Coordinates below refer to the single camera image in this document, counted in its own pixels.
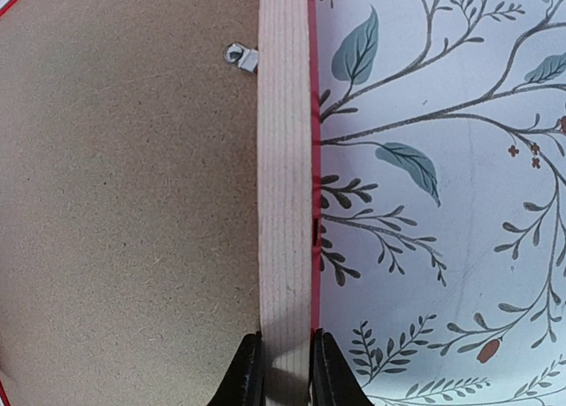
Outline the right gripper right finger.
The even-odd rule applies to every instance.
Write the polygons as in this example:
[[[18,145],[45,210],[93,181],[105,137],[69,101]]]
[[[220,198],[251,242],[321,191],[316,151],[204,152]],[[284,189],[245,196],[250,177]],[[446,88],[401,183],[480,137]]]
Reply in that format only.
[[[311,345],[310,385],[312,405],[370,406],[333,335],[322,328]]]

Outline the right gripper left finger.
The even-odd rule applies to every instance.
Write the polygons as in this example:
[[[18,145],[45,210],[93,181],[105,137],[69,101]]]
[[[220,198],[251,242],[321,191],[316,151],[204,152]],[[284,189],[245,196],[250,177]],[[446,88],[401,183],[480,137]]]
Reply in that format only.
[[[262,406],[264,346],[260,331],[246,334],[222,378],[210,406]]]

